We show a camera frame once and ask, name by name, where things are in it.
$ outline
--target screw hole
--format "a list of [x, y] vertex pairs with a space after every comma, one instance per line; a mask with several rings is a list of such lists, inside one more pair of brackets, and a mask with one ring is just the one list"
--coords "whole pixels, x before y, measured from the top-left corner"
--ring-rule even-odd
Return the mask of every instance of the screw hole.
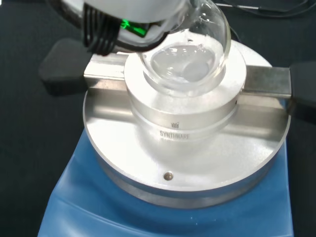
[[171, 179], [173, 179], [173, 174], [171, 172], [167, 172], [163, 175], [163, 178], [167, 181], [170, 181]]

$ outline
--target blue plastic base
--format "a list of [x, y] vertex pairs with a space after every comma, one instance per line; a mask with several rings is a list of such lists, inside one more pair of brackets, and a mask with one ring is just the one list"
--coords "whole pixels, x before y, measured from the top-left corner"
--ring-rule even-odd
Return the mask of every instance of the blue plastic base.
[[222, 205], [180, 210], [141, 201], [103, 172], [84, 131], [51, 194], [39, 237], [292, 237], [286, 146], [253, 190]]

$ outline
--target white device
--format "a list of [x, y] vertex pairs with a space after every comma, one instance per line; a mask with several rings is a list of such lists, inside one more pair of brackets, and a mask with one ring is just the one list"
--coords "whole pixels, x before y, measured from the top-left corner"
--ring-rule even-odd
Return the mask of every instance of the white device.
[[144, 52], [157, 47], [193, 9], [190, 0], [48, 0], [82, 28], [89, 51]]

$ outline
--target glass flask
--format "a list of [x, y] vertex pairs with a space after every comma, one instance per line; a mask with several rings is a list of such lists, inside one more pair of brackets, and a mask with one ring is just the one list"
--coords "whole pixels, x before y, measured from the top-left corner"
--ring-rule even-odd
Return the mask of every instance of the glass flask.
[[210, 0], [192, 0], [181, 24], [158, 47], [139, 57], [147, 82], [157, 91], [199, 96], [223, 79], [230, 46], [223, 12]]

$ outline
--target clear liquid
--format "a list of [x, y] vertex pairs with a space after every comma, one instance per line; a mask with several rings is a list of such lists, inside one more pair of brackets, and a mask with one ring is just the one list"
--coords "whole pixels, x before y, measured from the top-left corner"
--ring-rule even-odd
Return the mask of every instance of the clear liquid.
[[153, 70], [162, 79], [177, 83], [202, 80], [218, 64], [218, 54], [212, 47], [205, 47], [203, 44], [170, 46], [157, 52], [151, 60]]

